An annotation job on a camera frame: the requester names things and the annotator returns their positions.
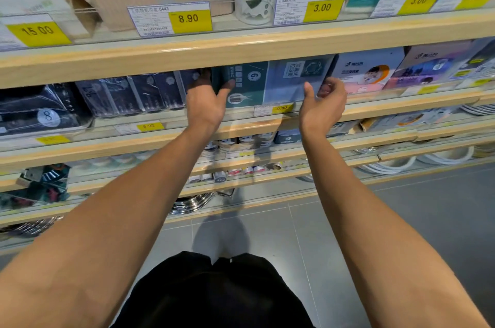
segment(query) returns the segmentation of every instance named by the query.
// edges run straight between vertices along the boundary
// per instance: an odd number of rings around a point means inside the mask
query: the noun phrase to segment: white circle
[[[46,127],[58,127],[60,116],[52,109],[43,108],[38,110],[38,122]]]
[[[255,82],[255,81],[259,80],[259,78],[261,77],[261,73],[259,71],[251,71],[247,75],[247,77],[250,81]]]

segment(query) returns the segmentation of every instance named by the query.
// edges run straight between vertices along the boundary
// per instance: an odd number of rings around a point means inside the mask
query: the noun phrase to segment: floor
[[[495,165],[371,186],[420,232],[495,326]],[[316,327],[368,328],[342,253],[317,198],[165,224],[138,279],[188,250],[267,258]]]

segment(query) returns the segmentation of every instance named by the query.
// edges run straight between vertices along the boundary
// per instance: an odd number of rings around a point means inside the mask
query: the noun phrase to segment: person's right hand
[[[303,137],[326,137],[332,126],[342,117],[347,101],[344,84],[337,78],[326,78],[314,96],[310,83],[304,84],[304,101],[299,112],[299,129]]]

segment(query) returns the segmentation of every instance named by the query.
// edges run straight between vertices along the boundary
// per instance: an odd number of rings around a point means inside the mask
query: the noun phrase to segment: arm
[[[440,255],[359,181],[325,135],[347,94],[329,78],[322,100],[307,84],[302,143],[325,214],[375,327],[488,327]]]
[[[10,327],[108,326],[150,252],[201,151],[225,113],[231,82],[189,90],[189,126],[139,166],[85,200],[0,274]]]

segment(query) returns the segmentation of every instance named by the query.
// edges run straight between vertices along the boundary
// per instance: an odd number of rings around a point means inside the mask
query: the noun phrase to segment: person
[[[233,81],[215,95],[208,73],[187,94],[188,127],[18,254],[0,274],[4,327],[109,326],[201,151]],[[355,177],[326,139],[342,116],[343,83],[310,84],[302,144],[318,195],[373,327],[488,327],[439,254]],[[182,253],[135,286],[115,326],[312,326],[263,258]]]

